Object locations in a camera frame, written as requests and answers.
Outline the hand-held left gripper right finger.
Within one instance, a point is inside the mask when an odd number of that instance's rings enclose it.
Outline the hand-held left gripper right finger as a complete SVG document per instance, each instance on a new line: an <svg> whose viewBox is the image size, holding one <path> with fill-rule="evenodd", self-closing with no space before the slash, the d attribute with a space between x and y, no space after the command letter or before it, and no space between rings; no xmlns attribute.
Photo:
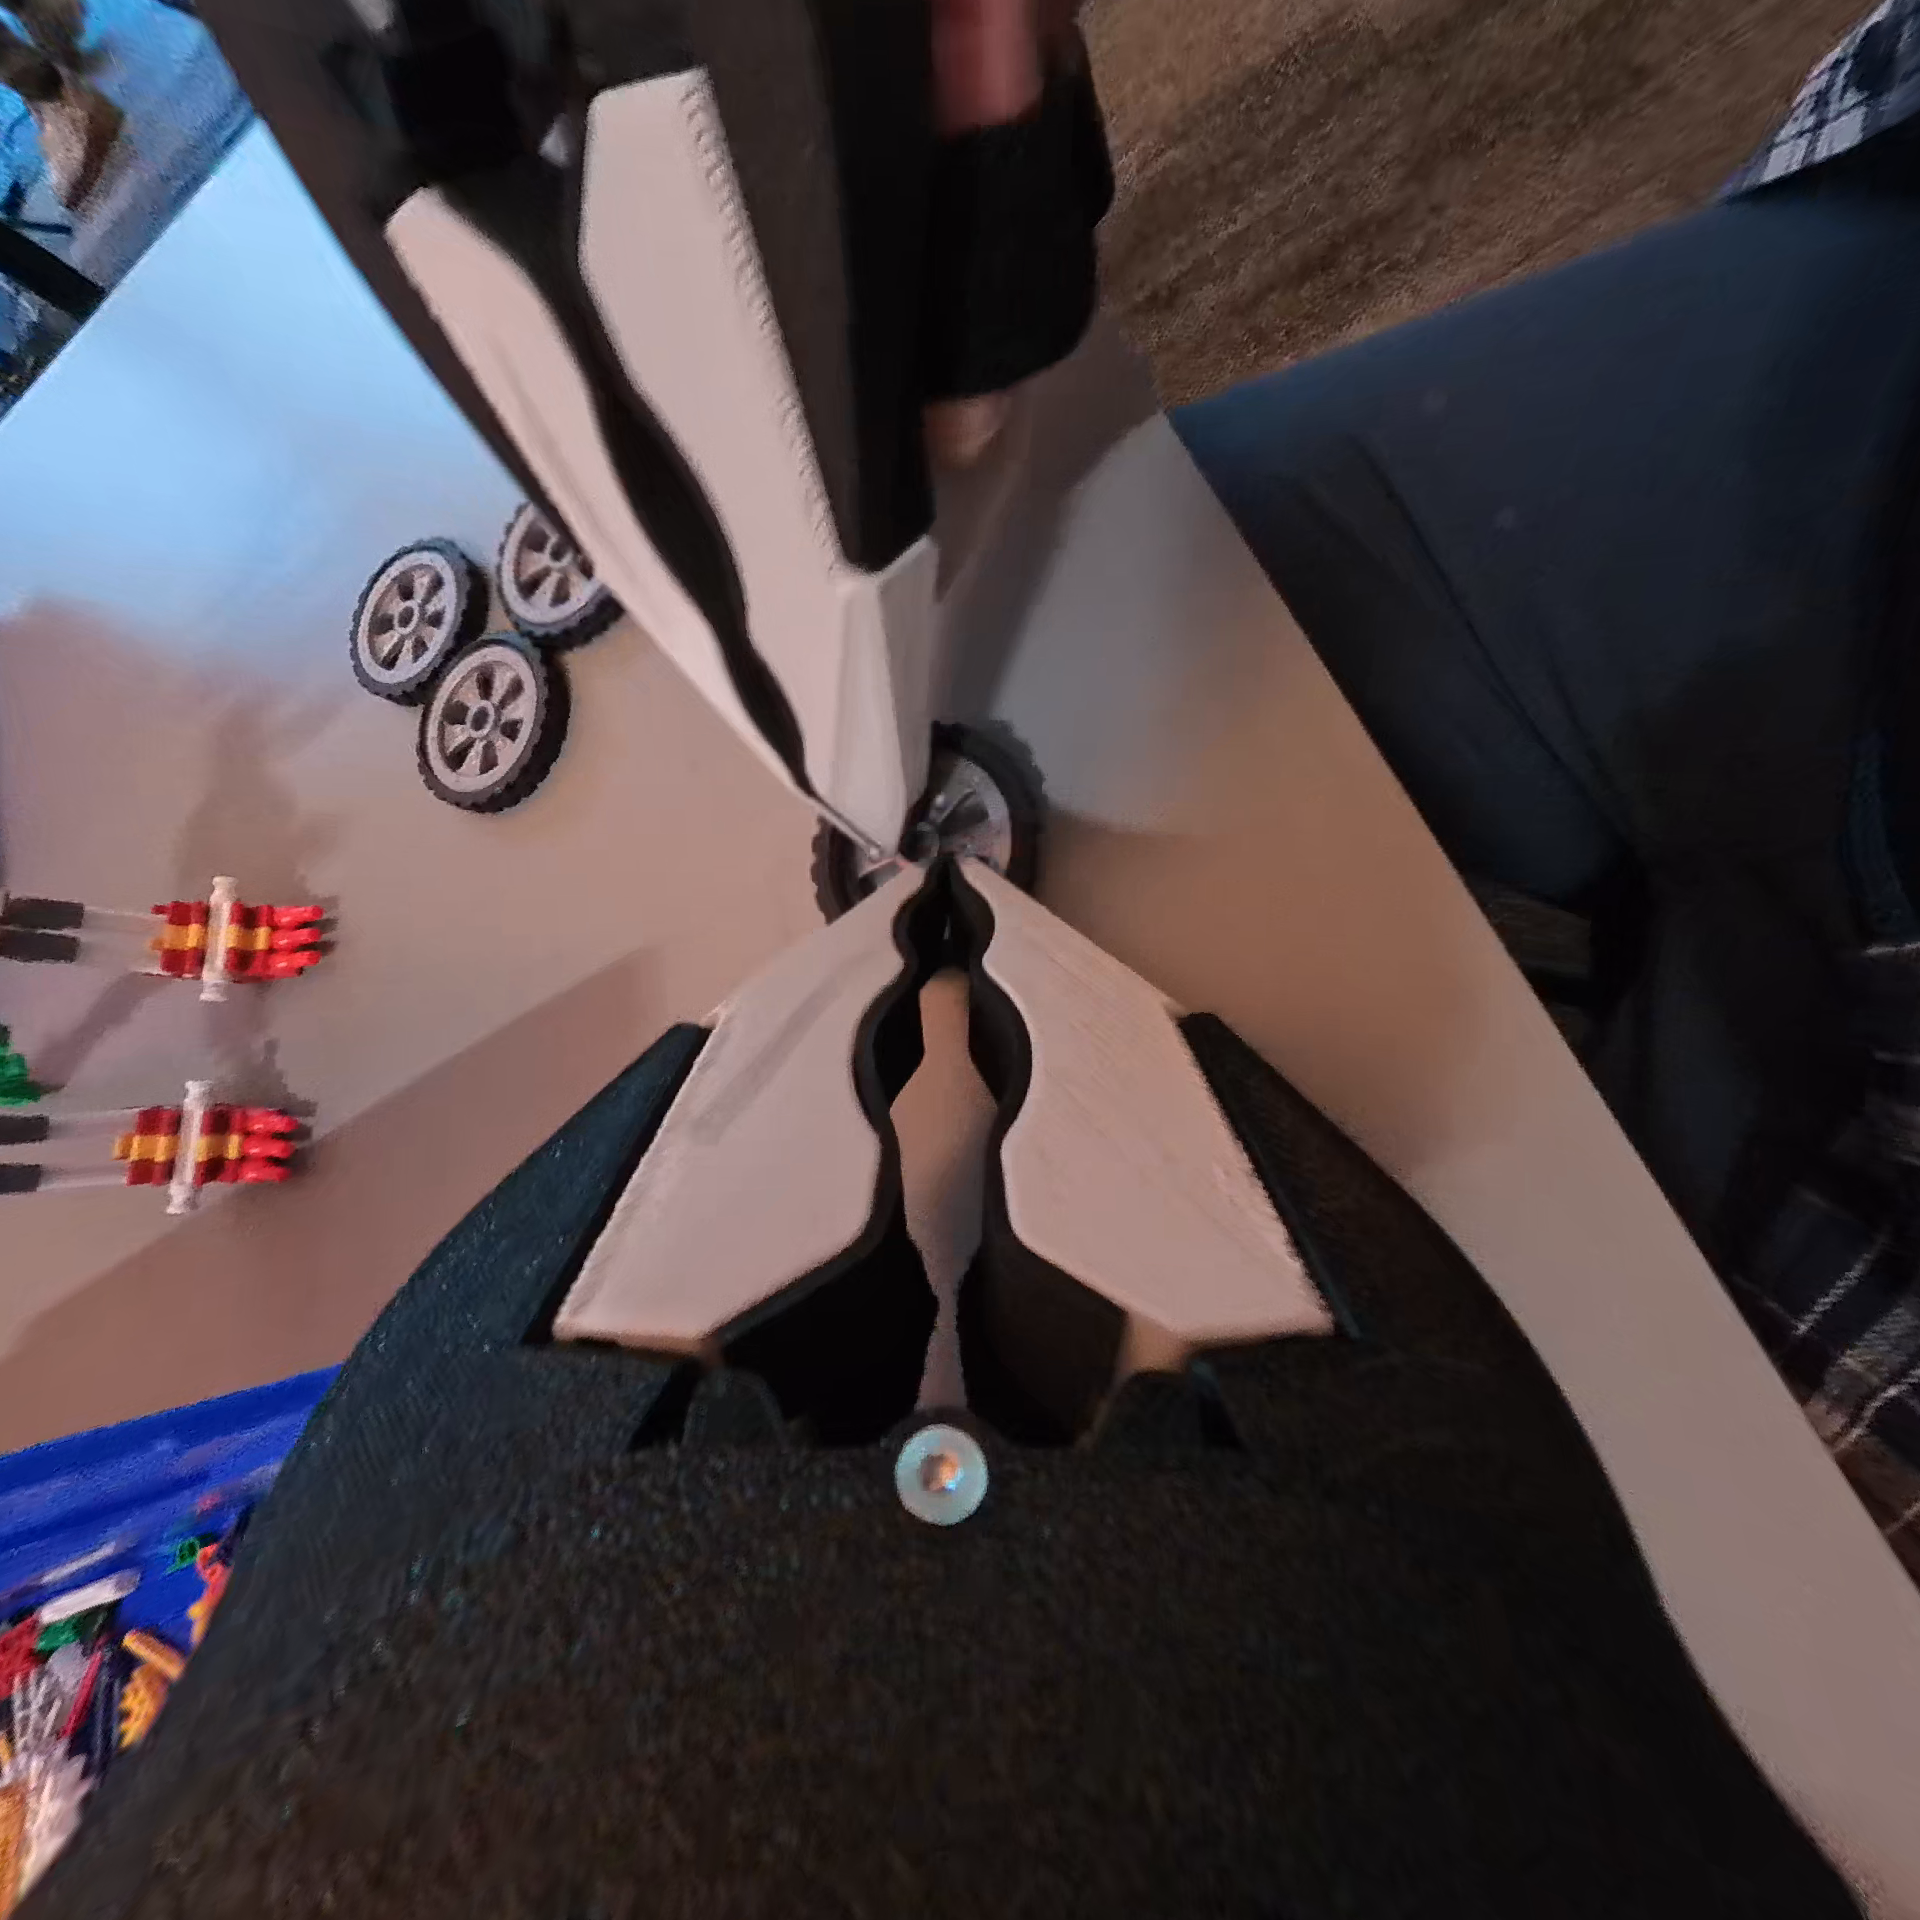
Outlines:
<svg viewBox="0 0 1920 1920"><path fill-rule="evenodd" d="M1012 1444L1077 1444L1134 1374L1330 1338L1184 1011L987 866L952 864L949 903L994 1103L958 1297L973 1415Z"/></svg>

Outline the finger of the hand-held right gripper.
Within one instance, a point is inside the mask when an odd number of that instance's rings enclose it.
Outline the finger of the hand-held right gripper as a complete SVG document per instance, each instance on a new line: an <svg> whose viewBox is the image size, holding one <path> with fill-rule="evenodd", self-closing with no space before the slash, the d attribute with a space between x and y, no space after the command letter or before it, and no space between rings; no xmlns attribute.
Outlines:
<svg viewBox="0 0 1920 1920"><path fill-rule="evenodd" d="M939 556L840 547L736 169L699 66L604 90L583 147L583 282L718 521L795 746L767 746L846 836L898 848L927 780Z"/></svg>
<svg viewBox="0 0 1920 1920"><path fill-rule="evenodd" d="M394 216L388 240L599 579L719 721L819 812L767 754L798 736L770 675L749 665L744 604L718 521L610 344L586 287L581 233L566 236L566 216L542 211L542 199L539 184L487 184L469 203L426 188Z"/></svg>

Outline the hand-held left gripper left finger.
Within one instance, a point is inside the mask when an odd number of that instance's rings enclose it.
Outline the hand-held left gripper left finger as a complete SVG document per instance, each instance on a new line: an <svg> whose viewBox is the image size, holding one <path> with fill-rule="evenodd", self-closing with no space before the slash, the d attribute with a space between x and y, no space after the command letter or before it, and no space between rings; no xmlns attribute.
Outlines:
<svg viewBox="0 0 1920 1920"><path fill-rule="evenodd" d="M716 1011L556 1343L749 1376L824 1444L904 1419L938 1304L891 1108L944 926L944 880L903 871Z"/></svg>

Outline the grey toy wheel black tyre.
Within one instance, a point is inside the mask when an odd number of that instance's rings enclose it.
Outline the grey toy wheel black tyre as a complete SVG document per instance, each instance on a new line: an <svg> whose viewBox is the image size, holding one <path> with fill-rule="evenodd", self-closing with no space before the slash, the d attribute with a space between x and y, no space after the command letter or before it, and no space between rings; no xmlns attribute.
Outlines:
<svg viewBox="0 0 1920 1920"><path fill-rule="evenodd" d="M819 824L808 847L813 903L823 922L838 922L900 868L923 868L938 858L972 858L1034 894L1044 828L1043 772L1022 738L1002 723L941 723L930 736L927 784L895 854L878 855Z"/></svg>
<svg viewBox="0 0 1920 1920"><path fill-rule="evenodd" d="M443 665L421 707L421 783L454 809L514 809L554 772L568 719L566 670L528 638L487 634Z"/></svg>
<svg viewBox="0 0 1920 1920"><path fill-rule="evenodd" d="M495 596L514 632L548 654L581 649L621 620L595 563L533 498L518 504L499 540Z"/></svg>
<svg viewBox="0 0 1920 1920"><path fill-rule="evenodd" d="M421 704L448 662L477 640L487 618L487 575L460 544L443 537L407 544L358 592L352 675L376 699Z"/></svg>

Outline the person's right hand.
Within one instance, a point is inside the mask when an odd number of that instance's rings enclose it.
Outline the person's right hand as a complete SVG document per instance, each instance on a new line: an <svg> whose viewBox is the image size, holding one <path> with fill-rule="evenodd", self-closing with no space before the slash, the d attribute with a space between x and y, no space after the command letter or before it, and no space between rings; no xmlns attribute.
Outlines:
<svg viewBox="0 0 1920 1920"><path fill-rule="evenodd" d="M1048 74L1085 57L1078 3L935 3L927 12L935 154L1022 122ZM1015 407L1011 390L930 402L923 426L935 470L980 464Z"/></svg>

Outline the colourful construction toy figure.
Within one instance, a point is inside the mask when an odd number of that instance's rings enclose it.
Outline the colourful construction toy figure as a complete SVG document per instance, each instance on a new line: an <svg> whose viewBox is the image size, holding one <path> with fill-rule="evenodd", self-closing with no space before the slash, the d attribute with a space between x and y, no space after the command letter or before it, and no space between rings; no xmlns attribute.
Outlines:
<svg viewBox="0 0 1920 1920"><path fill-rule="evenodd" d="M140 910L23 894L2 903L6 970L115 962L136 982L180 986L199 1006L306 976L330 937L320 903L252 900L231 875ZM2 1030L6 1201L133 1188L156 1193L166 1216L187 1216L213 1193L285 1184L306 1139L296 1114L229 1096L208 1078L187 1078L158 1103L77 1108Z"/></svg>

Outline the blue plastic bin white tag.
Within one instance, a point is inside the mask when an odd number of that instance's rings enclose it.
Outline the blue plastic bin white tag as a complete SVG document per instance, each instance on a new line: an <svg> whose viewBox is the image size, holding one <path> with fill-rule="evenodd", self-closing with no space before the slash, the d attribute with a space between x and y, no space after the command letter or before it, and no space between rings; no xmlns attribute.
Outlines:
<svg viewBox="0 0 1920 1920"><path fill-rule="evenodd" d="M34 1551L100 1542L122 1521L146 1528L202 1497L258 1510L335 1374L322 1368L4 1454L2 1602L6 1571Z"/></svg>

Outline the person's dark trousers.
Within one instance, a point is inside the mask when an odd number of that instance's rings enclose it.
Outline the person's dark trousers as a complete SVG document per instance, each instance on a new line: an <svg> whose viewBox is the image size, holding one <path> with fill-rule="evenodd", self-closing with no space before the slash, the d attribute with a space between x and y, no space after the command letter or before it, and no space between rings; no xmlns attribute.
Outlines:
<svg viewBox="0 0 1920 1920"><path fill-rule="evenodd" d="M1703 1241L1916 932L1916 410L1888 137L1173 418L1452 862L1590 926L1590 1079Z"/></svg>

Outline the pile of colourful construction pieces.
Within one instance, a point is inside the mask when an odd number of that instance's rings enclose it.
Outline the pile of colourful construction pieces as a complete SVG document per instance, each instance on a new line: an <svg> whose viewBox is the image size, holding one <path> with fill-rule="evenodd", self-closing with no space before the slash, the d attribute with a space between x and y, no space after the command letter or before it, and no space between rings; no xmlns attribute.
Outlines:
<svg viewBox="0 0 1920 1920"><path fill-rule="evenodd" d="M254 1510L206 1495L6 1571L2 1916L20 1910L104 1777L152 1731L206 1640Z"/></svg>

